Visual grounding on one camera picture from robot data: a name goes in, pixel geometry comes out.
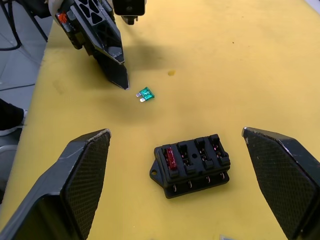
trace yellow table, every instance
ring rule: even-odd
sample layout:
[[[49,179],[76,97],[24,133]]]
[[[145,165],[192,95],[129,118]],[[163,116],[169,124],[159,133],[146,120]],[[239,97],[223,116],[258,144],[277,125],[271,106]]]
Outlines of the yellow table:
[[[320,16],[303,0],[150,0],[135,26],[117,25],[127,91],[53,25],[0,226],[70,140],[110,128],[89,240],[286,239],[241,131],[295,137],[320,158]],[[155,99],[140,103],[146,86]],[[215,133],[230,155],[230,182],[166,199],[149,177],[154,148]]]

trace gray floor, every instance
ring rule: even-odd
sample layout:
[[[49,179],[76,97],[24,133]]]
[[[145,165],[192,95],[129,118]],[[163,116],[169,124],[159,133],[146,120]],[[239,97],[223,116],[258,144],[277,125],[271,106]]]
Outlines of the gray floor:
[[[13,51],[0,51],[0,98],[17,107],[28,109],[35,86],[22,86],[36,83],[47,43],[24,8],[16,2],[13,2],[13,16],[16,31],[23,46]],[[49,35],[53,19],[51,17],[36,19],[44,32]],[[0,48],[15,45],[11,28],[0,9]],[[20,133],[21,131],[18,130],[8,136],[0,137],[0,149],[5,145],[17,145]],[[0,151],[0,182],[8,179],[13,158],[14,152],[1,153]]]

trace orange component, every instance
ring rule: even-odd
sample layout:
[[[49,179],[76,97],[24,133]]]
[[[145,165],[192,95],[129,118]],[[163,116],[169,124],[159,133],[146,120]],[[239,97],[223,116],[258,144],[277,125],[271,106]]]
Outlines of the orange component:
[[[59,22],[65,24],[67,22],[67,14],[64,12],[58,15]]]

